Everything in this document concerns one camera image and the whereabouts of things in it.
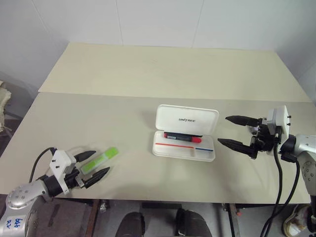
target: red marker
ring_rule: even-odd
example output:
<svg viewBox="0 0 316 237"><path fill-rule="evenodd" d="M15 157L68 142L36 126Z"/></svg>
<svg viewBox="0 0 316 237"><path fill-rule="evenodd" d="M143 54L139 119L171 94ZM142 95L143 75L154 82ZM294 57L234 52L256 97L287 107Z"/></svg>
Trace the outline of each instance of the red marker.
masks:
<svg viewBox="0 0 316 237"><path fill-rule="evenodd" d="M195 142L200 143L202 141L199 137L193 137L193 136L183 136L175 133L164 133L165 138L174 139L174 140L181 140L181 141L187 141L187 142Z"/></svg>

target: beige tabletop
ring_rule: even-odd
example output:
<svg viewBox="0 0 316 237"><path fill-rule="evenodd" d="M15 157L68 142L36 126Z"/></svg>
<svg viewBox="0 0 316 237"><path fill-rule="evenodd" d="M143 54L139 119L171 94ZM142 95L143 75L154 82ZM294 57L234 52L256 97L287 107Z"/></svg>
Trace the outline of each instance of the beige tabletop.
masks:
<svg viewBox="0 0 316 237"><path fill-rule="evenodd" d="M173 104L216 109L220 113L213 133L216 158L213 162L156 157L152 154L156 109ZM69 197L274 203L278 179L274 158L260 153L256 160L234 152L217 138L249 144L251 135L243 126L225 120L229 115L255 118L285 104L292 115L291 134L316 134L316 108L312 103L243 100L143 98L62 93L40 93L0 158L0 193L27 183L39 153L56 146L73 154L110 146L119 155L105 162L110 173L89 189L75 189ZM35 178L45 174L50 154L38 163ZM281 161L283 193L289 194L295 166ZM302 178L293 203L309 202Z"/></svg>
<svg viewBox="0 0 316 237"><path fill-rule="evenodd" d="M271 51L70 43L40 92L310 102Z"/></svg>

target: floor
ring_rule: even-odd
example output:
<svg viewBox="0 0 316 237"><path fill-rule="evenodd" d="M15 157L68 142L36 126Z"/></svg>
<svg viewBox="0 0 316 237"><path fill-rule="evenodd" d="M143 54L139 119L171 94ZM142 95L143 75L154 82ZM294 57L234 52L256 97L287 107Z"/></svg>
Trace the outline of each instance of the floor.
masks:
<svg viewBox="0 0 316 237"><path fill-rule="evenodd" d="M6 126L13 129L13 133L20 121L6 121ZM0 137L0 155L3 153L9 142L8 137ZM5 206L6 195L0 195L0 213ZM145 237L166 237L174 234L174 218L178 205L182 208L195 211L206 220L213 237L231 236L230 223L227 212L219 203L171 203L175 207L155 209L144 207L141 201L130 200L110 200L109 208L103 213L99 211L94 237L114 237L122 218L129 212L139 211L145 217L146 232ZM271 237L284 236L281 226L291 211L293 206L289 206L275 218L270 230ZM87 204L69 201L64 199L54 199L47 203L39 212L39 228L37 237L83 237L91 207ZM238 217L240 236L259 236L262 226L272 211L271 206L255 207L241 210L242 215ZM305 230L300 236L309 236Z"/></svg>

